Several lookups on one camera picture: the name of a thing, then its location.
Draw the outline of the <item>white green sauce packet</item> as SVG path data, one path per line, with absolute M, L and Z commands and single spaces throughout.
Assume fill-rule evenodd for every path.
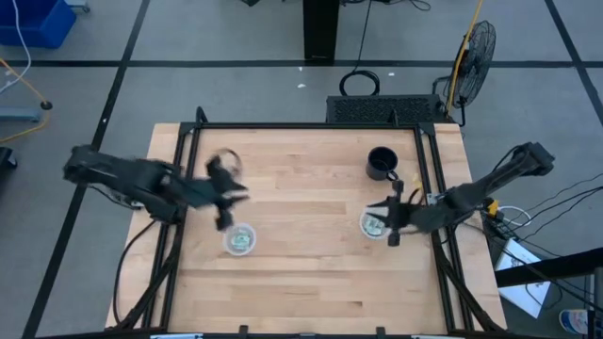
M 238 252 L 246 251 L 250 248 L 253 237 L 247 231 L 237 231 L 231 237 L 232 249 Z

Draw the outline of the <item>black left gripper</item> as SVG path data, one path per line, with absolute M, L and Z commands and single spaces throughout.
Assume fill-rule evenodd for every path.
M 215 154 L 205 164 L 207 176 L 197 179 L 186 179 L 186 204 L 193 208 L 214 205 L 218 210 L 216 228 L 225 231 L 233 224 L 229 209 L 232 205 L 244 202 L 249 195 L 227 195 L 226 193 L 244 192 L 248 188 L 233 182 L 230 172 L 222 165 L 220 156 Z

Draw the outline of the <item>clear plastic bowl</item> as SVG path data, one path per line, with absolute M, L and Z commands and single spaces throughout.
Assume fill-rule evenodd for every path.
M 381 211 L 365 208 L 359 217 L 359 227 L 361 232 L 369 239 L 386 239 L 390 235 L 391 229 L 387 228 L 382 221 L 373 217 L 372 214 L 383 215 Z
M 252 244 L 248 250 L 243 251 L 243 252 L 238 252 L 238 251 L 235 251 L 232 249 L 231 237 L 237 231 L 247 231 L 253 237 Z M 229 252 L 230 254 L 232 254 L 234 256 L 245 256 L 245 255 L 251 253 L 252 250 L 254 249 L 255 244 L 256 244 L 256 239 L 257 239 L 257 236 L 256 236 L 256 231 L 255 231 L 254 227 L 252 227 L 251 225 L 246 224 L 246 223 L 239 223 L 234 226 L 231 226 L 230 228 L 228 228 L 226 230 L 226 232 L 223 234 L 223 237 L 222 237 L 222 245 L 227 252 Z

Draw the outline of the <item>black table frame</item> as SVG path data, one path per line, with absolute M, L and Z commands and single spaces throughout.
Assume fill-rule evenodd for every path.
M 484 236 L 468 228 L 413 234 L 396 248 L 366 238 L 359 218 L 390 185 L 367 178 L 377 146 L 399 157 L 407 189 L 444 190 L 471 178 L 461 132 L 452 123 L 216 123 L 194 133 L 188 122 L 155 126 L 148 155 L 177 158 L 196 174 L 228 147 L 244 163 L 251 197 L 236 219 L 254 227 L 245 256 L 229 254 L 212 210 L 190 211 L 183 226 L 131 220 L 132 248 L 122 267 L 119 306 L 126 315 L 183 237 L 175 271 L 142 320 L 145 327 L 205 336 L 235 334 L 319 339 L 338 334 L 445 334 L 475 330 L 478 319 L 436 262 L 447 256 L 457 275 L 498 325 L 505 318 Z

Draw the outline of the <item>black computer case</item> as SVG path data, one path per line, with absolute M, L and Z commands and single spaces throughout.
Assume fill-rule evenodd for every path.
M 436 94 L 329 96 L 326 100 L 326 122 L 360 123 L 448 122 L 444 104 Z

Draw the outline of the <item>black metal beam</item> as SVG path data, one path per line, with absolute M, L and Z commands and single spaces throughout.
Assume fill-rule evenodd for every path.
M 603 248 L 499 270 L 495 277 L 499 287 L 507 287 L 586 276 L 597 268 L 603 268 Z

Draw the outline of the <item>white blue shoe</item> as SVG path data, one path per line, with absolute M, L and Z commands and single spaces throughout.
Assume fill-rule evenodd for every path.
M 588 311 L 584 309 L 565 309 L 559 312 L 562 328 L 573 334 L 588 334 Z

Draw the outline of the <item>white paper sheet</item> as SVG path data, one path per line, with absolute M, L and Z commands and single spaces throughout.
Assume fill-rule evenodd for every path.
M 515 240 L 508 240 L 494 266 L 495 272 L 539 262 L 540 258 L 522 247 Z M 533 282 L 523 285 L 499 287 L 499 294 L 514 306 L 533 318 L 538 318 L 544 309 L 550 282 Z

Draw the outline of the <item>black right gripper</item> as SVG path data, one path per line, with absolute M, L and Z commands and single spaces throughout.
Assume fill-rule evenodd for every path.
M 386 222 L 386 227 L 390 229 L 390 234 L 387 237 L 387 245 L 389 247 L 397 247 L 400 244 L 402 228 L 407 227 L 411 223 L 411 215 L 423 207 L 421 202 L 414 203 L 413 199 L 419 192 L 419 189 L 415 189 L 410 198 L 403 202 L 401 195 L 404 189 L 404 183 L 401 180 L 392 182 L 392 189 L 394 194 L 388 196 L 381 202 L 375 202 L 369 204 L 368 208 L 381 208 L 387 207 L 387 215 L 371 213 L 371 217 Z

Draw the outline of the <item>black floor fan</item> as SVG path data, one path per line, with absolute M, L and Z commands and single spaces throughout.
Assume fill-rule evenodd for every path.
M 436 93 L 440 83 L 444 84 L 442 95 L 445 100 L 440 101 L 439 108 L 448 118 L 452 109 L 461 110 L 459 122 L 461 127 L 465 126 L 466 107 L 479 94 L 489 72 L 496 48 L 496 38 L 496 29 L 492 24 L 488 21 L 477 22 L 472 28 L 467 45 L 461 46 L 457 53 L 460 64 L 454 89 L 450 87 L 454 71 L 432 82 L 432 94 Z

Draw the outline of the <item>black mug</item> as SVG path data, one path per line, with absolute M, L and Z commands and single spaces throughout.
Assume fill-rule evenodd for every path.
M 396 153 L 390 148 L 384 146 L 373 148 L 367 156 L 367 176 L 375 181 L 398 181 L 399 176 L 395 172 L 398 163 Z

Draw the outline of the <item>blue plastic bin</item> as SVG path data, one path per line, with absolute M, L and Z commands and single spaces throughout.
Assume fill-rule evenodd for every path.
M 76 15 L 65 0 L 0 0 L 0 45 L 57 49 Z

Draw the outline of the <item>grey floor bar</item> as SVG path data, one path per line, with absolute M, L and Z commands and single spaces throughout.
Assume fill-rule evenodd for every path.
M 0 121 L 38 122 L 41 112 L 36 108 L 0 106 Z

